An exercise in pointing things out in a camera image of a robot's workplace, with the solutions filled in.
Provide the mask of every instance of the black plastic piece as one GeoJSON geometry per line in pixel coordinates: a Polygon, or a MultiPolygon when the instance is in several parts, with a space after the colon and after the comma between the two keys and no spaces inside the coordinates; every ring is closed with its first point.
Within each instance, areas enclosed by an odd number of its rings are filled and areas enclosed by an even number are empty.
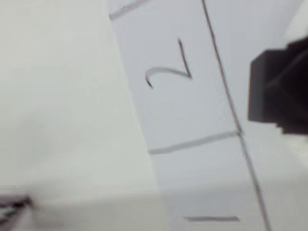
{"type": "Polygon", "coordinates": [[[308,134],[308,38],[251,63],[248,119],[308,134]]]}

